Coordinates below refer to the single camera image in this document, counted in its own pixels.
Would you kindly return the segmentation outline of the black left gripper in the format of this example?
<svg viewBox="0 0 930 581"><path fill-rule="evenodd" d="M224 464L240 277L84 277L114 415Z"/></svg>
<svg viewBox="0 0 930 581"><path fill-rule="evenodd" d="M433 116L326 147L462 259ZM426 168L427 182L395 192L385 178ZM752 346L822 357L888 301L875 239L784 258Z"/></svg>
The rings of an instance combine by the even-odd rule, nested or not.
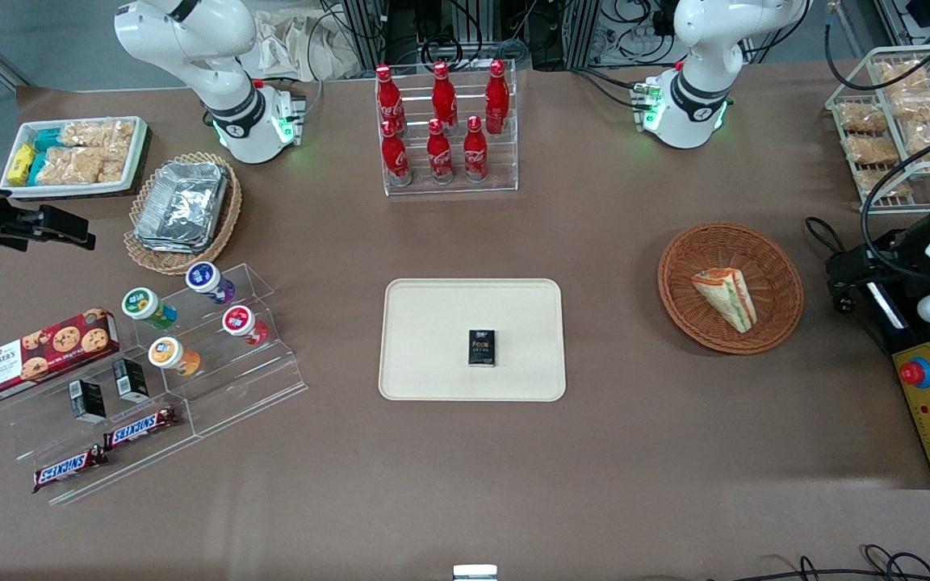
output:
<svg viewBox="0 0 930 581"><path fill-rule="evenodd" d="M827 258L827 283L864 286L874 280L876 265L881 269L882 284L911 281L918 286L930 286L930 258L925 253L929 245L930 228L890 229L878 238L865 236L864 248L833 253ZM905 274L902 269L916 276Z"/></svg>

